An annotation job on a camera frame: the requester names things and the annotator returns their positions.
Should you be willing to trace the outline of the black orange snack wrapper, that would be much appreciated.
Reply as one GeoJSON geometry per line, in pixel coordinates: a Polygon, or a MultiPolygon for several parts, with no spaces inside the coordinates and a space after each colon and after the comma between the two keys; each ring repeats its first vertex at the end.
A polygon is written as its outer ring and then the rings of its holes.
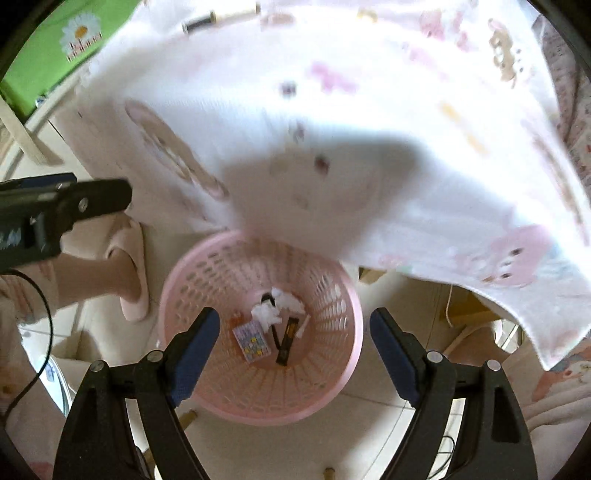
{"type": "Polygon", "coordinates": [[[290,349],[293,346],[299,323],[300,319],[295,317],[290,317],[287,320],[287,327],[284,329],[283,339],[281,339],[279,350],[277,350],[276,363],[280,366],[287,367],[290,349]]]}

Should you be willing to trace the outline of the purple cartoon tissue pack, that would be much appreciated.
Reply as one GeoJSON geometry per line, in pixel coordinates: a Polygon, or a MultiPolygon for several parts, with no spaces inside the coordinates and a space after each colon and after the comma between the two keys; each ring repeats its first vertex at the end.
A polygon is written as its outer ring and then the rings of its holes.
{"type": "Polygon", "coordinates": [[[253,363],[270,356],[270,345],[262,326],[256,320],[235,327],[232,334],[246,362],[253,363]]]}

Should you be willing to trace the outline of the pink perforated trash basket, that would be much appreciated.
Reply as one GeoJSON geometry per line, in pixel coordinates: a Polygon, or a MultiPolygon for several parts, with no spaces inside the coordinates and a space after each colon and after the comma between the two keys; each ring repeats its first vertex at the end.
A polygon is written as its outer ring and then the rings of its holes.
{"type": "Polygon", "coordinates": [[[362,352],[362,307],[345,269],[277,241],[226,232],[197,243],[164,282],[160,340],[205,307],[219,335],[192,398],[226,420],[307,418],[342,391],[362,352]]]}

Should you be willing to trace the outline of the black plastic spoon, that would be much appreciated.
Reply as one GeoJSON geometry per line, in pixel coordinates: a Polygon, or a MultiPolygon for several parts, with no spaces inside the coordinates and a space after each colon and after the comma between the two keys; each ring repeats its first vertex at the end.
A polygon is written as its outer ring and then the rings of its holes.
{"type": "Polygon", "coordinates": [[[260,305],[263,306],[263,326],[266,327],[266,330],[270,330],[274,346],[276,349],[280,349],[280,338],[276,331],[276,325],[283,322],[283,319],[280,317],[280,311],[276,308],[276,300],[270,292],[267,292],[263,294],[260,305]]]}

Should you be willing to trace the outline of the person's pajama leg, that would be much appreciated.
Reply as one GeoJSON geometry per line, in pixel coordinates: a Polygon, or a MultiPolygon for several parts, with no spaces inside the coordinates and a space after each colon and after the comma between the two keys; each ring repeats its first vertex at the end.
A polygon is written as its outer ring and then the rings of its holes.
{"type": "Polygon", "coordinates": [[[481,366],[495,360],[503,367],[534,442],[574,446],[590,423],[590,339],[544,369],[530,341],[508,353],[496,343],[489,324],[467,327],[445,355],[454,363],[481,366]]]}
{"type": "Polygon", "coordinates": [[[118,273],[113,261],[63,254],[1,277],[1,423],[39,479],[53,475],[65,416],[35,378],[19,326],[49,318],[74,303],[119,297],[118,273]]]}

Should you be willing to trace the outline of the strawberry print quilt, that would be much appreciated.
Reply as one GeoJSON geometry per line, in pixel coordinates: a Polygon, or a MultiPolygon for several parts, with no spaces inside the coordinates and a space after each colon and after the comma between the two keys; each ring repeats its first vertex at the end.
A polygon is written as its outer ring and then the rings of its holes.
{"type": "Polygon", "coordinates": [[[590,189],[590,80],[572,49],[546,19],[541,42],[560,108],[558,130],[581,183],[590,189]]]}

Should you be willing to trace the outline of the small white tissue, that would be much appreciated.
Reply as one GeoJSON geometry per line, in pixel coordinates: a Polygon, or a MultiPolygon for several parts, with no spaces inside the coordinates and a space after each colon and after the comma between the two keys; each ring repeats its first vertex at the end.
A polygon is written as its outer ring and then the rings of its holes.
{"type": "Polygon", "coordinates": [[[267,333],[273,326],[283,323],[280,310],[276,306],[273,306],[269,300],[254,305],[250,311],[250,315],[252,315],[253,321],[259,323],[263,333],[267,333]]]}

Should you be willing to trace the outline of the white shelf unit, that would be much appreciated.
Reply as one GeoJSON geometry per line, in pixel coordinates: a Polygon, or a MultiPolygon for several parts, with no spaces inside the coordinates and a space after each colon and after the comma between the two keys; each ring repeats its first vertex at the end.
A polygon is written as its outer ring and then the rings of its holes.
{"type": "Polygon", "coordinates": [[[1,106],[1,121],[9,122],[8,137],[1,140],[2,181],[68,172],[78,180],[90,179],[54,122],[54,114],[71,100],[83,71],[78,67],[59,83],[24,124],[1,106]]]}

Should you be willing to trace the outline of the pink slipper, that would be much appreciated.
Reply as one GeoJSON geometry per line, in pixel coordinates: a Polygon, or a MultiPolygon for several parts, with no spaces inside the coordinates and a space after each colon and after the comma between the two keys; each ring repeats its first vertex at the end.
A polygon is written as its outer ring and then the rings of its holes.
{"type": "Polygon", "coordinates": [[[140,224],[127,217],[118,221],[105,258],[119,267],[116,283],[124,318],[131,323],[142,321],[149,312],[149,289],[140,224]]]}

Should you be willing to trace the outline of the pink cartoon bear bedsheet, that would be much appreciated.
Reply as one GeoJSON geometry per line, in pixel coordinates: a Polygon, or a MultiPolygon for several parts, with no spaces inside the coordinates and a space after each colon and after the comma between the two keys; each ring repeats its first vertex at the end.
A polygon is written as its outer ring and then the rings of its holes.
{"type": "Polygon", "coordinates": [[[130,215],[469,289],[554,367],[590,328],[590,206],[522,1],[142,1],[58,131],[130,215]],[[259,3],[259,16],[182,32],[259,3]]]}

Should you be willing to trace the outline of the green plastic storage box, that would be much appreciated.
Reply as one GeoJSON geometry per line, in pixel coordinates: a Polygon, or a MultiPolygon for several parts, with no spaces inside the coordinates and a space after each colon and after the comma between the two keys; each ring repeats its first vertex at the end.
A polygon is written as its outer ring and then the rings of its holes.
{"type": "Polygon", "coordinates": [[[65,1],[34,31],[1,80],[1,94],[25,120],[40,100],[99,50],[129,18],[135,1],[65,1]]]}

